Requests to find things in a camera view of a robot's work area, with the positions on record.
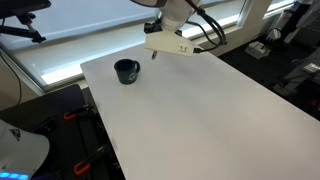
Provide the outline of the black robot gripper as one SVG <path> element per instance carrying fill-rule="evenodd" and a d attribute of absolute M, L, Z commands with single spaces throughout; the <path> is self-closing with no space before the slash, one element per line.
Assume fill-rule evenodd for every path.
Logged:
<path fill-rule="evenodd" d="M 163 34 L 173 34 L 177 36 L 182 35 L 182 31 L 179 29 L 177 23 L 171 23 L 163 21 L 162 19 L 157 19 L 152 23 L 144 24 L 144 33 L 163 33 Z"/>

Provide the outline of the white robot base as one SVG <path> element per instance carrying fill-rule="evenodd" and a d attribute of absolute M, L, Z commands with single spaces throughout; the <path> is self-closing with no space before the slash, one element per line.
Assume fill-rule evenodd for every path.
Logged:
<path fill-rule="evenodd" d="M 0 180 L 31 180 L 49 153 L 47 137 L 0 120 Z"/>

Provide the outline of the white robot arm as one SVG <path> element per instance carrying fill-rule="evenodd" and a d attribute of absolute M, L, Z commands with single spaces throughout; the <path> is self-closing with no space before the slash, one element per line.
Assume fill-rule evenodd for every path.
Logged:
<path fill-rule="evenodd" d="M 144 32 L 151 34 L 163 30 L 176 33 L 202 5 L 202 0 L 131 0 L 149 8 L 157 8 L 158 14 L 153 23 L 144 24 Z"/>

